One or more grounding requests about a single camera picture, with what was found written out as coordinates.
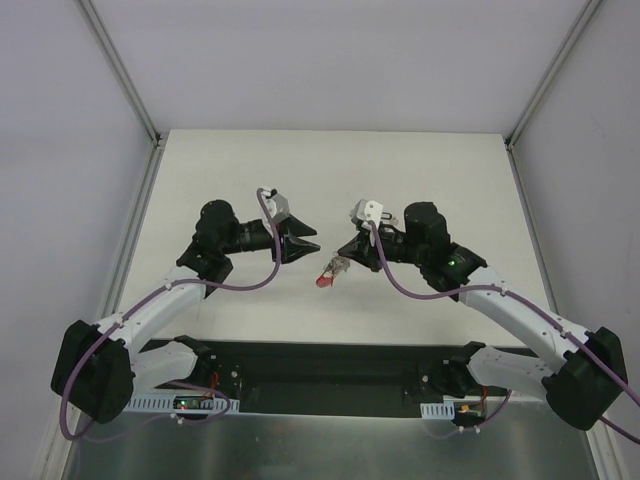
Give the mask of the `red handled key organizer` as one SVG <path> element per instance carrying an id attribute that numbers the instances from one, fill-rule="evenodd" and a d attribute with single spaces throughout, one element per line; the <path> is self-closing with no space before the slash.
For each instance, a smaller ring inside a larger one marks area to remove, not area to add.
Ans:
<path id="1" fill-rule="evenodd" d="M 319 288 L 331 287 L 336 277 L 346 272 L 350 267 L 350 260 L 341 255 L 335 254 L 325 265 L 322 273 L 316 279 L 315 284 Z"/>

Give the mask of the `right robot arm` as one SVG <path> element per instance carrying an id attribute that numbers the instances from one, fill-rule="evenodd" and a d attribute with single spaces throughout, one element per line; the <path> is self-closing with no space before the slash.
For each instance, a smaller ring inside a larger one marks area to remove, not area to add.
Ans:
<path id="1" fill-rule="evenodd" d="M 360 200 L 350 212 L 357 234 L 338 254 L 393 286 L 390 263 L 412 265 L 432 288 L 428 299 L 449 298 L 475 310 L 522 342 L 531 355 L 470 342 L 428 378 L 443 395 L 462 398 L 482 386 L 543 400 L 565 423 L 591 429 L 621 394 L 639 398 L 628 385 L 619 337 L 596 331 L 537 305 L 510 287 L 479 255 L 451 239 L 445 217 L 431 202 L 414 202 L 397 229 L 381 203 Z"/>

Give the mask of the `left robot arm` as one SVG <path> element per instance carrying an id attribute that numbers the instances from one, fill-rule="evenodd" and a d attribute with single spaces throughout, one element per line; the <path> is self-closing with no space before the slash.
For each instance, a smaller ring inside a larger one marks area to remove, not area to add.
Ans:
<path id="1" fill-rule="evenodd" d="M 210 350 L 186 335 L 162 347 L 146 344 L 171 321 L 216 290 L 230 290 L 231 255 L 267 251 L 276 267 L 319 251 L 316 230 L 297 219 L 276 191 L 258 194 L 262 217 L 240 222 L 225 200 L 207 202 L 175 267 L 133 306 L 94 324 L 74 322 L 65 331 L 51 389 L 93 421 L 114 420 L 133 396 L 173 380 L 208 386 L 215 364 Z"/>

